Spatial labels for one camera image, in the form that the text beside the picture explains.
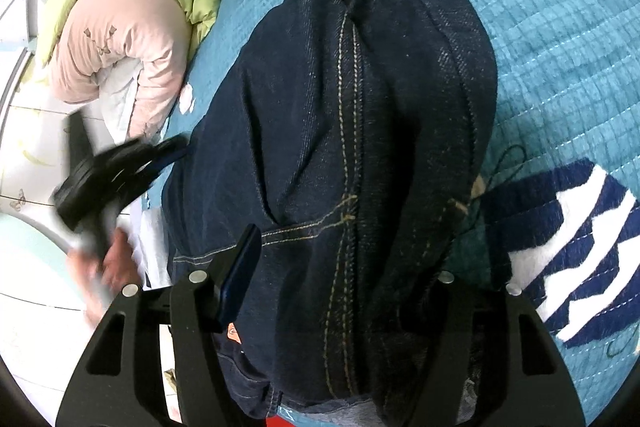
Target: red object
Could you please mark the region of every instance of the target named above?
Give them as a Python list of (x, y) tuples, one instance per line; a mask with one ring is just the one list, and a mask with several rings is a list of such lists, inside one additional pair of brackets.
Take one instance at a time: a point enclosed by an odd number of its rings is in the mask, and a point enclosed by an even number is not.
[(288, 421), (275, 416), (273, 418), (267, 418), (267, 427), (293, 427), (293, 425)]

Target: bed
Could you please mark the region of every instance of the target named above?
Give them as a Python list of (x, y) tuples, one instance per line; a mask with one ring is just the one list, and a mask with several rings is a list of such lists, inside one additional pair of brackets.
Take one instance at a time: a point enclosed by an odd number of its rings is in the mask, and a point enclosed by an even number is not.
[[(255, 25), (281, 1), (222, 0), (163, 136), (193, 129)], [(640, 0), (471, 2), (494, 47), (498, 107), (475, 212), (447, 269), (484, 287), (495, 286), (506, 269), (513, 271), (514, 281), (541, 305), (591, 422), (640, 351), (640, 275), (635, 260), (623, 266), (624, 252), (640, 235), (640, 134), (634, 132), (640, 123), (640, 26), (634, 22), (640, 20)], [(167, 176), (165, 171), (145, 195), (144, 209), (161, 206)], [(590, 192), (593, 204), (569, 233), (558, 194), (575, 194), (571, 190), (588, 180), (597, 181)], [(618, 216), (619, 234), (609, 239), (610, 248), (588, 277), (575, 282), (569, 295), (558, 293), (557, 306), (542, 309), (558, 288), (545, 286), (548, 277), (562, 280), (563, 269), (583, 263), (586, 251), (601, 240), (601, 215)], [(514, 238), (509, 230), (528, 232)], [(550, 241), (561, 232), (569, 236), (554, 250)], [(540, 256), (548, 262), (532, 269), (532, 259)], [(616, 285), (622, 285), (618, 291)], [(572, 319), (570, 308), (593, 301), (599, 303), (597, 313)], [(281, 415), (303, 425), (291, 411)]]

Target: silver rivet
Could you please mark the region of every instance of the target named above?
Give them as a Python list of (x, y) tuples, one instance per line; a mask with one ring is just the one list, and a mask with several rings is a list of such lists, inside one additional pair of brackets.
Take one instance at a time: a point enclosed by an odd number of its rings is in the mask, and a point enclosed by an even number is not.
[(127, 284), (126, 286), (124, 286), (124, 288), (122, 289), (122, 294), (125, 297), (132, 297), (133, 295), (135, 295), (136, 293), (138, 293), (138, 285), (137, 284)]
[(195, 272), (191, 272), (189, 274), (189, 280), (194, 284), (202, 282), (206, 280), (206, 278), (207, 278), (207, 272), (205, 272), (204, 270), (196, 270)]
[(442, 271), (440, 272), (440, 275), (438, 275), (438, 281), (443, 284), (451, 284), (454, 279), (455, 277), (453, 277), (453, 274), (451, 272)]
[(507, 293), (509, 295), (513, 295), (514, 297), (517, 297), (522, 293), (522, 288), (520, 288), (520, 286), (513, 282), (507, 283), (507, 286), (505, 286), (504, 288), (507, 290)]

